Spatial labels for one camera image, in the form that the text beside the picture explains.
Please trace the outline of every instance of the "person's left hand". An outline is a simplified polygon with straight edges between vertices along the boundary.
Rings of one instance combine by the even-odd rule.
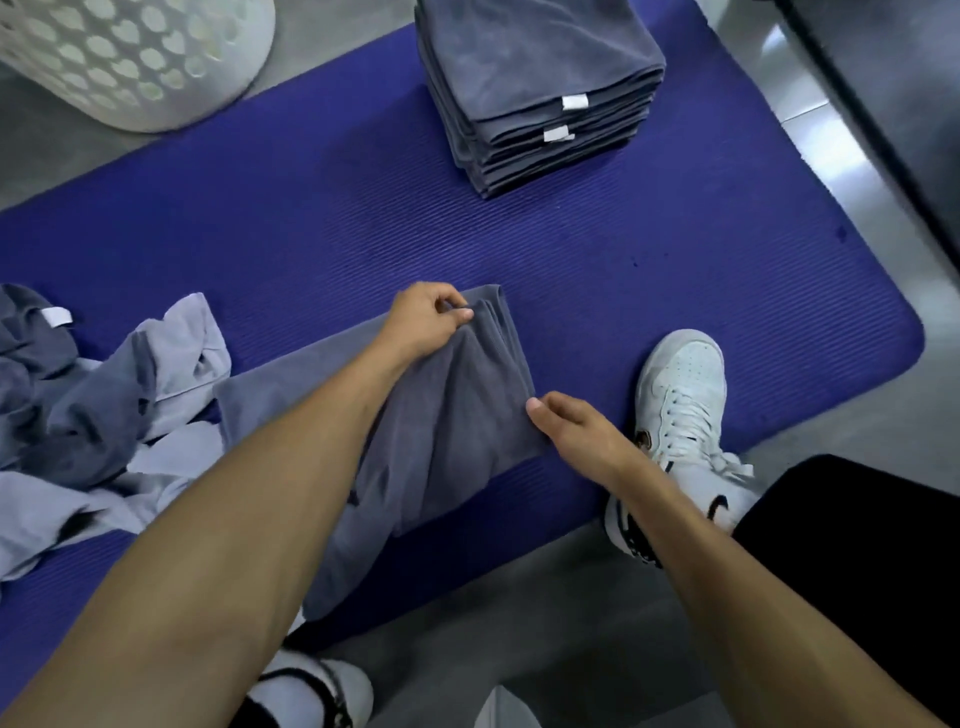
[[[379,342],[407,361],[427,356],[473,318],[467,300],[449,283],[414,283],[394,298]]]

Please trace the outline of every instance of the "white label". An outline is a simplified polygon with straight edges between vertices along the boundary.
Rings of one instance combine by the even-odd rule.
[[[60,308],[55,305],[50,308],[41,308],[40,313],[43,314],[43,318],[47,320],[50,328],[73,323],[73,316],[70,315],[70,312],[66,310],[66,308]]]
[[[564,111],[587,109],[590,105],[590,101],[587,98],[586,93],[578,93],[573,96],[564,96],[561,98],[561,101],[564,102]]]
[[[568,136],[570,136],[570,129],[566,127],[566,124],[556,129],[543,130],[543,141],[562,141]]]

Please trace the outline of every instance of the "leg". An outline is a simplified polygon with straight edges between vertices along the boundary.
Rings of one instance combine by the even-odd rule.
[[[960,497],[831,455],[788,471],[733,537],[949,725]]]

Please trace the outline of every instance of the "purple yoga mat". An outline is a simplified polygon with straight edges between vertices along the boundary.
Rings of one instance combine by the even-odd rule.
[[[693,0],[636,6],[667,72],[624,149],[480,200],[405,28],[5,212],[0,271],[69,307],[95,357],[203,291],[237,370],[383,312],[413,280],[496,282],[539,390],[618,424],[645,355],[672,329],[700,328],[727,357],[732,450],[908,369],[924,346],[916,315]],[[528,462],[391,542],[299,639],[391,619],[600,503],[555,454]],[[128,542],[67,549],[6,590],[0,706]]]

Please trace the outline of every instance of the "sneaker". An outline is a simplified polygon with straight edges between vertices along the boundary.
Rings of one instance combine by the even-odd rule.
[[[373,685],[359,667],[339,660],[315,660],[309,655],[280,649],[249,693],[252,700],[270,713],[276,708],[271,705],[272,696],[267,686],[278,677],[296,678],[317,695],[323,705],[324,726],[365,728],[370,721]]]
[[[720,449],[726,404],[727,380],[719,345],[701,331],[674,331],[657,344],[640,372],[634,442],[667,473],[683,464],[706,468],[727,480],[750,477],[752,466]],[[646,537],[615,497],[607,503],[604,526],[621,551],[660,565]]]

